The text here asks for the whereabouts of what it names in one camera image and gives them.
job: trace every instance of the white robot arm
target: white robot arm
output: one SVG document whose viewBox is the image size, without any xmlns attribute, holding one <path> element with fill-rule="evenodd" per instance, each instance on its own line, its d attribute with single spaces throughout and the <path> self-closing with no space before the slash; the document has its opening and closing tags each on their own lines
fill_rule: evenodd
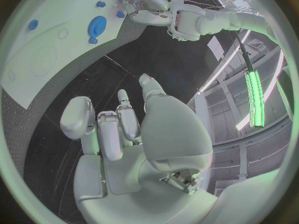
<svg viewBox="0 0 299 224">
<path fill-rule="evenodd" d="M 185 4 L 184 0 L 142 0 L 152 4 L 152 9 L 136 0 L 124 0 L 128 15 L 134 22 L 153 26 L 167 26 L 167 33 L 182 41 L 196 41 L 201 35 L 214 34 L 222 29 L 244 28 L 268 36 L 277 43 L 276 37 L 262 15 L 237 12 L 223 8 L 219 11 Z"/>
</svg>

